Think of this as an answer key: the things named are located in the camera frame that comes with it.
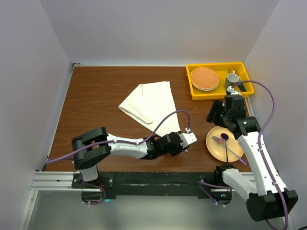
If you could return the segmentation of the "yellow plastic tray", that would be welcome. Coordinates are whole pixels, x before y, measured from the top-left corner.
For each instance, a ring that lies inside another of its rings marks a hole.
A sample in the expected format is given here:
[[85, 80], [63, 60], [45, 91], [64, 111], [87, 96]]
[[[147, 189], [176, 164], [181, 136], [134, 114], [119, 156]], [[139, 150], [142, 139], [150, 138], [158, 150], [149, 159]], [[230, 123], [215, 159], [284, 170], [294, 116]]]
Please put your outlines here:
[[[214, 70], [220, 83], [216, 89], [212, 91], [202, 91], [197, 89], [191, 81], [191, 73], [196, 68], [209, 68]], [[234, 70], [242, 81], [249, 80], [247, 70], [242, 62], [228, 62], [228, 63], [205, 63], [205, 64], [189, 64], [186, 65], [187, 77], [189, 81], [190, 94], [193, 100], [207, 100], [207, 99], [222, 99], [226, 95], [224, 87], [225, 80], [230, 70]]]

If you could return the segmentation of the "grey white mug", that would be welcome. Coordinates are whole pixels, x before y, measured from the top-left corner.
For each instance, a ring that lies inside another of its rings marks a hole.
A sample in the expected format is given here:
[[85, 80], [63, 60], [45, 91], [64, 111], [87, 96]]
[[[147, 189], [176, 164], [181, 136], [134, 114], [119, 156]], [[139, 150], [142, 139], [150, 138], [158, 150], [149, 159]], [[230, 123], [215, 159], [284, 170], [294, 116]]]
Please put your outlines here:
[[239, 82], [241, 82], [240, 77], [237, 74], [231, 72], [226, 77], [224, 87], [227, 90], [228, 87], [230, 86], [233, 87], [235, 84]]

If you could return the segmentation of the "aluminium frame rail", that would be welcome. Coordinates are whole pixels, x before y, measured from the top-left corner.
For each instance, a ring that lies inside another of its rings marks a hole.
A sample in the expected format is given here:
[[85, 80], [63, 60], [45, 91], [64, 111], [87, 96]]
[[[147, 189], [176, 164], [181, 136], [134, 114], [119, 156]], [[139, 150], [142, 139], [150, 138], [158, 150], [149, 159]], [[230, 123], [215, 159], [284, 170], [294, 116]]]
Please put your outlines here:
[[73, 172], [36, 171], [30, 185], [31, 191], [69, 191]]

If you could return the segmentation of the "orange patterned plate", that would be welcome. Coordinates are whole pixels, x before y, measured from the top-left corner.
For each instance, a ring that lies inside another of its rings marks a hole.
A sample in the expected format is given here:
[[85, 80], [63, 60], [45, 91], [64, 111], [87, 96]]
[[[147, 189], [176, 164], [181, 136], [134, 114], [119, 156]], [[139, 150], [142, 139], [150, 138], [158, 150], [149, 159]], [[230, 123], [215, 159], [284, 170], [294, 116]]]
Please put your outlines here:
[[211, 91], [218, 87], [220, 80], [218, 74], [206, 67], [194, 69], [190, 74], [191, 83], [202, 91]]

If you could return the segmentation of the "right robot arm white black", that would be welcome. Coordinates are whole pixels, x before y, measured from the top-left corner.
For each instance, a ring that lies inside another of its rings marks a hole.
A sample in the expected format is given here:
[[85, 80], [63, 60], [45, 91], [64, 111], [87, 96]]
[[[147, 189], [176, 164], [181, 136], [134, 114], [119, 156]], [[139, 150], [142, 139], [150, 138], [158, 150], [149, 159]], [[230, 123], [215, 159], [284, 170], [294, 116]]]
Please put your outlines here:
[[214, 100], [206, 120], [233, 134], [255, 178], [252, 183], [237, 168], [227, 164], [216, 167], [214, 184], [234, 189], [245, 200], [248, 213], [256, 222], [287, 218], [298, 195], [287, 188], [276, 171], [263, 141], [262, 128], [255, 117], [246, 116], [243, 97], [226, 95], [223, 102]]

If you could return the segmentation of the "cream yellow plate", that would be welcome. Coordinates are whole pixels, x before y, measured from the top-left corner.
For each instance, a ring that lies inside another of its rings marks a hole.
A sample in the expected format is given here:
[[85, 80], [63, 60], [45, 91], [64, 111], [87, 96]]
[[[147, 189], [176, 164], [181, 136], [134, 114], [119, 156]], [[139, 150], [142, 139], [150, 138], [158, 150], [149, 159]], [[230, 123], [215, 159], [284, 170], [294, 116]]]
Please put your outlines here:
[[[229, 139], [227, 141], [227, 147], [230, 148], [233, 152], [235, 152], [239, 157], [242, 158], [242, 156], [244, 155], [244, 151], [242, 150], [238, 141], [235, 140], [234, 135], [230, 131], [228, 131], [226, 128], [222, 128], [219, 126], [212, 128], [207, 134], [206, 146], [208, 148], [209, 153], [211, 153], [211, 155], [215, 157], [216, 159], [218, 159], [219, 161], [226, 162], [225, 147], [212, 139], [212, 136], [216, 136], [220, 138], [221, 140], [223, 140], [221, 138], [222, 133], [226, 133], [229, 136]], [[228, 160], [229, 160], [229, 163], [239, 161], [237, 157], [233, 153], [231, 153], [229, 150], [228, 150]]]

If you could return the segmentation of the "dark green utensil in tray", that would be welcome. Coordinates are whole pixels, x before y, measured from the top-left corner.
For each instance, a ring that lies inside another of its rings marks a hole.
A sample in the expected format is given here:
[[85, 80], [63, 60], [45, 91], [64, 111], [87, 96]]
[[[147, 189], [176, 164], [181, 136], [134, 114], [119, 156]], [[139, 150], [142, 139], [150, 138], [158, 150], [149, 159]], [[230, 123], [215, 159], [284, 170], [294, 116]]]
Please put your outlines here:
[[239, 89], [240, 89], [242, 92], [246, 92], [246, 91], [247, 91], [243, 83], [239, 84], [238, 87], [239, 87]]

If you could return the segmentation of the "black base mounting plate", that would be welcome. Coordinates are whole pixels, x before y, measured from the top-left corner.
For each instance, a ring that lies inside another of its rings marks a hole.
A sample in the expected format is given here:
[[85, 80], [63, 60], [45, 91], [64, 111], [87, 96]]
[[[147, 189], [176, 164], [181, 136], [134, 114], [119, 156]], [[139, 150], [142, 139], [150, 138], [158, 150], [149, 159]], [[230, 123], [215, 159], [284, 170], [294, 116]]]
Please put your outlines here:
[[214, 184], [212, 172], [99, 172], [98, 179], [86, 185], [78, 172], [73, 173], [71, 187], [82, 189], [84, 202], [97, 202], [117, 196], [196, 196], [212, 197], [229, 204], [231, 190], [213, 191], [213, 187], [198, 186], [198, 182]]

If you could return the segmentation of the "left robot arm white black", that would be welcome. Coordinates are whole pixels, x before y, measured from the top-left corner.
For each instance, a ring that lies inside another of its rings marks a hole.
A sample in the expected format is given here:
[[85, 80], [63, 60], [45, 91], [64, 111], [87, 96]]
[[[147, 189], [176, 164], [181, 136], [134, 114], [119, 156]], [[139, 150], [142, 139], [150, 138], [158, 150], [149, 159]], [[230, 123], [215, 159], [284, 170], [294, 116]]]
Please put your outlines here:
[[171, 132], [162, 137], [121, 138], [99, 127], [72, 139], [74, 166], [80, 172], [77, 179], [87, 187], [99, 184], [97, 164], [108, 156], [128, 156], [139, 160], [155, 160], [166, 154], [176, 156], [197, 140], [194, 133]]

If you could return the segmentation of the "white cloth napkin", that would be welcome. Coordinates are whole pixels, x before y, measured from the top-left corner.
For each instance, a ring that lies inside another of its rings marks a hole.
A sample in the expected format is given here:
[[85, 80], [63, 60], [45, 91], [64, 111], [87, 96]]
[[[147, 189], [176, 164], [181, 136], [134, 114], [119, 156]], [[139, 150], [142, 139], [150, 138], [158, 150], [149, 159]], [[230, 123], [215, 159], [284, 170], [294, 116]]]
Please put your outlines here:
[[139, 84], [118, 108], [145, 128], [154, 131], [167, 115], [176, 111], [170, 82]]

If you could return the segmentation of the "iridescent purple spoon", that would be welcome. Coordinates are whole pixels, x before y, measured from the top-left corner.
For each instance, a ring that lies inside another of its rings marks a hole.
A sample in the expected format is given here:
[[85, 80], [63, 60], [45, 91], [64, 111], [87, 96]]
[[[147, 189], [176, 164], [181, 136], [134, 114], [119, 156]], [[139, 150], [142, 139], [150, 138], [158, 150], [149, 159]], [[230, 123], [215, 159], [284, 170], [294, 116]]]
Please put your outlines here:
[[221, 138], [224, 140], [224, 146], [225, 146], [225, 151], [226, 151], [226, 163], [228, 164], [229, 160], [228, 160], [227, 141], [229, 139], [229, 136], [226, 133], [222, 133]]

